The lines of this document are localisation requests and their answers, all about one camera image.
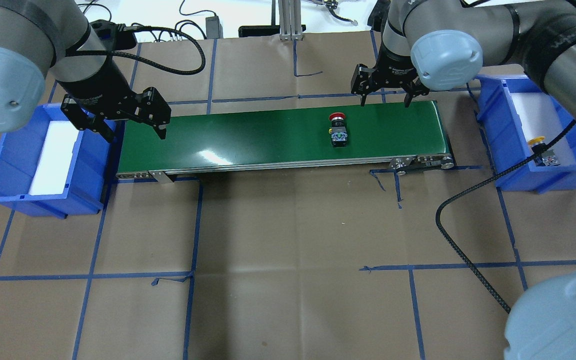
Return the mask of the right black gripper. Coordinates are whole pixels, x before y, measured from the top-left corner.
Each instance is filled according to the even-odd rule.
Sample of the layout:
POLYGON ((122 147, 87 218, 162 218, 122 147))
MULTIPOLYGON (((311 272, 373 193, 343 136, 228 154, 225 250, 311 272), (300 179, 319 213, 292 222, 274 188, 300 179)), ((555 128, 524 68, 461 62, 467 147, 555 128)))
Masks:
POLYGON ((381 88, 401 88, 406 92, 404 107, 414 98, 427 96, 430 89, 420 80, 409 55, 396 54, 386 47, 378 51, 375 68, 357 64, 350 80, 350 93, 359 96, 359 106, 365 107, 368 95, 381 88))

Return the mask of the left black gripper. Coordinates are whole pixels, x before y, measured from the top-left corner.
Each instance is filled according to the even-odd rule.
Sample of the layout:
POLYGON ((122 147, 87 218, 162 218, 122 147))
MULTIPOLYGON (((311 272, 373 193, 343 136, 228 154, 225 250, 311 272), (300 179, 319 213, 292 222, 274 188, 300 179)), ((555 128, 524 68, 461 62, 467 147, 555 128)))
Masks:
POLYGON ((155 87, 135 93, 126 82, 62 82, 66 91, 61 111, 78 130, 91 130, 106 142, 115 133, 106 120, 131 120, 147 125, 164 141, 172 110, 155 87))

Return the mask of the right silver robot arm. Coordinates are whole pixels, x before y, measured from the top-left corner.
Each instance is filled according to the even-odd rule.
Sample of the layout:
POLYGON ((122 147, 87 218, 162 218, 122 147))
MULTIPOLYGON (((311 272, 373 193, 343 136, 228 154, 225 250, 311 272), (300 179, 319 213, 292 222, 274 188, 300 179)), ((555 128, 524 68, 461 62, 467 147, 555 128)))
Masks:
MULTIPOLYGON (((406 105, 429 91, 468 84, 483 67, 519 64, 576 125, 576 0, 476 6, 464 0, 393 0, 375 66, 358 64, 350 92, 365 98, 401 88, 406 105)), ((576 271, 526 290, 509 306, 463 253, 441 222, 453 201, 493 182, 488 178, 439 205, 436 226, 457 255, 509 315, 506 360, 576 360, 576 271)))

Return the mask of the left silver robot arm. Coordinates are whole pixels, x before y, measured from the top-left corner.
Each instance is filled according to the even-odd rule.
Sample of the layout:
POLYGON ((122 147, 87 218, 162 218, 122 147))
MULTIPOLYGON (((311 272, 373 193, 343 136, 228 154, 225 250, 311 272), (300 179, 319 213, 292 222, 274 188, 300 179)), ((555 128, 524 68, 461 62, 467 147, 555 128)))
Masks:
POLYGON ((134 92, 114 62, 131 30, 89 22, 73 0, 0 0, 0 133, 29 123, 47 75, 64 89, 61 111, 80 132, 114 140, 108 121, 131 120, 166 137, 171 109, 156 88, 134 92))

